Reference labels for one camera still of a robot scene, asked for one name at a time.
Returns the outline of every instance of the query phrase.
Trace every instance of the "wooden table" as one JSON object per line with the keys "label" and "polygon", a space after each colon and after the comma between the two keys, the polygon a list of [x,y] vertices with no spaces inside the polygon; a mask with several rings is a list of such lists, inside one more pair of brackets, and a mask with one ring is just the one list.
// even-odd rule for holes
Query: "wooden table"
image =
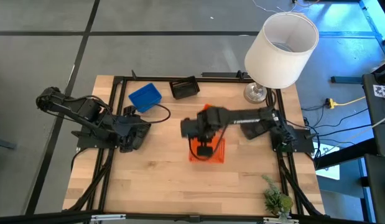
{"label": "wooden table", "polygon": [[[97,76],[93,94],[109,101],[113,76]],[[128,95],[149,82],[127,82],[123,106],[131,105]],[[257,108],[243,98],[245,83],[199,83],[200,92],[181,100],[172,97],[168,82],[153,82],[162,94],[162,105],[171,110],[169,120],[153,124],[143,145],[130,153],[115,152],[105,212],[201,215],[270,215],[264,206],[263,192],[268,188],[262,175],[273,178],[279,186],[276,154],[269,133],[247,140],[238,125],[225,132],[224,164],[191,163],[188,142],[181,138],[180,120],[196,118],[204,104],[230,110]],[[114,111],[118,98],[114,101]],[[304,125],[295,85],[282,90],[287,119]],[[146,121],[166,117],[167,112],[154,107],[142,117]],[[63,208],[71,207],[91,182],[97,149],[80,154],[73,166]],[[317,176],[312,161],[295,153],[299,185],[317,210],[324,212]],[[101,187],[96,191],[93,208],[98,206]]]}

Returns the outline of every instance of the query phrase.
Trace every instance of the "metal lamp base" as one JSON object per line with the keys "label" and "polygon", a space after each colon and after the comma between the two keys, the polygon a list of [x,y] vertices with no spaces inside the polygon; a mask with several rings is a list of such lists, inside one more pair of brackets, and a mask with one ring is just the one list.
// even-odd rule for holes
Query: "metal lamp base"
{"label": "metal lamp base", "polygon": [[249,83],[244,89],[244,98],[249,103],[262,103],[267,97],[267,88],[258,83]]}

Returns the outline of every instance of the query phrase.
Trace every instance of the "white lampshade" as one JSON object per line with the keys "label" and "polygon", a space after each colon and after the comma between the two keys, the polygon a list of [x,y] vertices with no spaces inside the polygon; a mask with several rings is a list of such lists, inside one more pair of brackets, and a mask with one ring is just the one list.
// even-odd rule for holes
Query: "white lampshade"
{"label": "white lampshade", "polygon": [[299,78],[318,40],[318,29],[303,14],[274,14],[246,54],[246,71],[262,86],[288,87]]}

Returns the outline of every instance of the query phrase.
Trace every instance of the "blue plastic container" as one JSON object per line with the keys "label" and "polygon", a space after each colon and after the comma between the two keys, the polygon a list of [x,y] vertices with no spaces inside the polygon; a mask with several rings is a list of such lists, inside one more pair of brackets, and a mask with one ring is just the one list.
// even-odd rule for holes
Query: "blue plastic container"
{"label": "blue plastic container", "polygon": [[137,111],[143,113],[155,106],[155,104],[160,103],[162,95],[156,89],[154,84],[150,83],[134,93],[131,93],[129,99],[137,108]]}

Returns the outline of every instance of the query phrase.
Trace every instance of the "concrete floor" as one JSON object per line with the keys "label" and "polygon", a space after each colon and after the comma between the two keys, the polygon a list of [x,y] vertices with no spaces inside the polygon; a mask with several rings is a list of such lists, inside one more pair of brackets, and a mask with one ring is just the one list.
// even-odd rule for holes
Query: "concrete floor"
{"label": "concrete floor", "polygon": [[[93,2],[3,0],[0,30],[84,31]],[[293,8],[286,0],[256,0],[256,4],[276,11],[280,11],[276,6],[285,11]],[[371,31],[357,3],[320,2],[301,12],[316,23],[320,32]],[[105,0],[100,2],[92,30],[259,30],[271,14],[255,7],[252,0]],[[131,69],[140,76],[180,77],[244,70],[244,56],[253,40],[254,37],[230,36],[90,37],[72,95],[90,94],[97,75],[130,75]],[[0,216],[24,212],[53,124],[53,117],[38,111],[34,100],[48,86],[65,89],[80,42],[81,37],[0,36],[0,138],[17,144],[13,151],[0,148]],[[376,39],[321,38],[297,81],[302,107],[320,105],[325,98],[345,102],[363,96],[361,86],[330,84],[330,77],[360,76],[383,58]],[[337,123],[366,107],[366,102],[360,101],[326,110],[321,123]],[[318,112],[304,115],[311,123],[319,116]],[[328,133],[368,123],[368,113],[362,113],[355,121],[347,120],[335,129],[318,131]],[[62,208],[77,141],[70,131],[79,128],[68,121],[62,125],[37,213],[58,212]],[[357,132],[338,133],[329,139],[342,141]],[[353,142],[370,137],[372,133],[368,132]],[[353,161],[341,167],[341,178],[346,180],[357,172],[358,162]],[[338,186],[345,186],[343,181],[318,179],[323,190],[343,191]],[[323,191],[327,214],[362,220],[356,196],[359,189],[344,188],[341,193],[355,197]]]}

